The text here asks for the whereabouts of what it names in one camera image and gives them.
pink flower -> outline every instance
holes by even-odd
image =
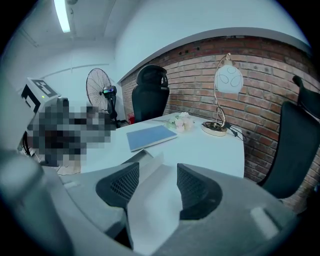
[[[184,127],[183,125],[176,127],[176,131],[177,131],[178,133],[182,133],[184,130],[185,130],[185,127]]]
[[[184,123],[184,129],[189,130],[194,126],[194,121],[190,118],[182,118]]]
[[[180,115],[179,115],[180,118],[188,118],[189,117],[189,113],[188,112],[182,112]]]
[[[175,123],[175,126],[176,126],[176,127],[180,127],[180,126],[183,126],[183,125],[184,125],[184,121],[181,120],[181,119],[176,119],[176,120],[174,121],[174,123]]]

ceiling light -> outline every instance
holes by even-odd
[[[65,0],[54,0],[54,6],[63,33],[70,32]]]

black chair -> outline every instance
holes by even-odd
[[[138,85],[132,91],[135,123],[163,115],[170,93],[166,73],[164,68],[156,65],[147,65],[139,71]]]
[[[300,89],[307,90],[299,77],[294,77],[293,81]],[[286,101],[281,107],[280,131],[273,163],[266,177],[258,183],[279,199],[288,198],[297,191],[320,145],[320,124],[303,109],[307,105],[319,110],[320,102],[310,102],[311,99],[306,96],[302,98],[299,95],[298,98],[298,105]]]

white paper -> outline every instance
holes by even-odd
[[[143,167],[142,182],[127,206],[133,250],[142,255],[154,253],[179,225],[182,199],[177,167],[161,161],[163,155],[158,155]]]

white ceiling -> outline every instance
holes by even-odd
[[[66,4],[71,32],[63,33],[54,0],[40,0],[20,31],[35,46],[75,40],[115,40],[141,0],[78,0]]]

